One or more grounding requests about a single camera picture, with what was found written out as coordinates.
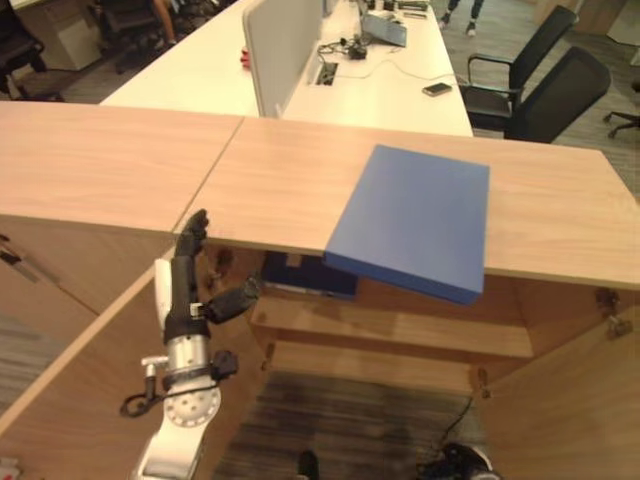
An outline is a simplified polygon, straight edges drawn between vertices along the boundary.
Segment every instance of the cabinet hinge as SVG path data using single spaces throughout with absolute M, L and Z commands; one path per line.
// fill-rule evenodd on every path
M 602 318 L 609 325 L 607 336 L 610 340 L 615 340 L 633 332 L 633 322 L 618 316 L 618 303 L 620 303 L 618 292 L 610 288 L 598 288 L 596 290 L 596 303 L 602 312 Z
M 489 374 L 484 368 L 478 369 L 478 386 L 480 387 L 480 396 L 482 398 L 491 398 L 491 390 L 489 390 Z

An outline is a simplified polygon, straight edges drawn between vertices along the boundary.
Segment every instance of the chair armrest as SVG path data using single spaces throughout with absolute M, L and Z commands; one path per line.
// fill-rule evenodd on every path
M 503 65 L 509 65 L 509 68 L 511 68 L 511 65 L 513 65 L 513 61 L 507 60 L 506 58 L 494 57 L 492 55 L 485 55 L 484 53 L 474 53 L 473 55 L 470 55 L 469 59 L 467 60 L 467 74 L 469 76 L 469 83 L 472 82 L 471 62 L 473 62 L 474 60 L 482 60 L 484 62 L 491 62 L 491 63 L 502 63 Z

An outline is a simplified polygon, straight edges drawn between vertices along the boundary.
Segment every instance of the laptop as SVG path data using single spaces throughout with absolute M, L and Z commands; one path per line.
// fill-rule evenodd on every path
M 360 10 L 360 28 L 363 36 L 370 35 L 373 38 L 399 47 L 407 46 L 407 27 L 391 20 L 371 15 L 365 0 L 358 0 L 358 9 Z

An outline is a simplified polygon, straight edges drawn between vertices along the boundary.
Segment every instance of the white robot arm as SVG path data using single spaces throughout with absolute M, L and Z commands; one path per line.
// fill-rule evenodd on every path
M 176 242 L 171 261 L 156 260 L 155 292 L 167 355 L 145 357 L 145 392 L 127 397 L 120 413 L 135 418 L 163 404 L 160 429 L 151 437 L 131 475 L 132 480 L 190 479 L 200 457 L 202 437 L 222 401 L 218 384 L 238 370 L 237 357 L 218 351 L 210 358 L 208 322 L 220 324 L 250 308 L 259 281 L 249 277 L 207 303 L 198 301 L 195 257 L 206 238 L 205 210 L 191 217 Z M 164 369 L 156 392 L 158 369 Z

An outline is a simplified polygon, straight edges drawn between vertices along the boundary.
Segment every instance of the office chair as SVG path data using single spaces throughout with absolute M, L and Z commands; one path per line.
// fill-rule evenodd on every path
M 176 31 L 189 34 L 223 10 L 218 0 L 175 0 L 178 10 L 172 9 Z
M 116 72 L 144 66 L 157 56 L 155 46 L 162 37 L 162 23 L 150 0 L 101 0 L 90 7 L 104 40 L 125 55 L 116 62 Z
M 504 138 L 551 143 L 600 99 L 609 70 L 589 52 L 572 47 L 508 119 Z
M 44 44 L 34 37 L 22 24 L 9 0 L 0 0 L 0 92 L 6 93 L 12 100 L 49 100 L 64 101 L 60 92 L 30 94 L 23 85 L 13 78 L 13 72 L 30 65 L 36 72 L 44 72 L 47 66 L 40 54 Z M 9 81 L 20 93 L 11 96 Z
M 640 81 L 635 80 L 632 84 L 631 84 L 631 88 L 633 88 L 633 90 L 635 92 L 640 92 Z M 607 116 L 605 116 L 602 121 L 604 121 L 605 123 L 609 123 L 611 121 L 611 117 L 620 117 L 620 118 L 624 118 L 625 120 L 629 120 L 628 123 L 623 123 L 622 125 L 617 126 L 616 128 L 614 128 L 613 130 L 611 130 L 609 132 L 609 138 L 616 138 L 616 134 L 618 133 L 618 131 L 620 130 L 626 130 L 627 128 L 640 128 L 640 115 L 634 115 L 632 113 L 623 113 L 623 112 L 611 112 L 610 114 L 608 114 Z
M 578 16 L 574 12 L 557 6 L 515 60 L 509 61 L 482 53 L 469 57 L 467 70 L 470 85 L 460 87 L 460 91 L 473 127 L 496 131 L 505 129 L 505 118 L 508 118 L 511 111 L 518 107 L 525 83 L 553 46 L 577 20 Z M 471 64 L 477 60 L 508 65 L 509 88 L 473 84 Z

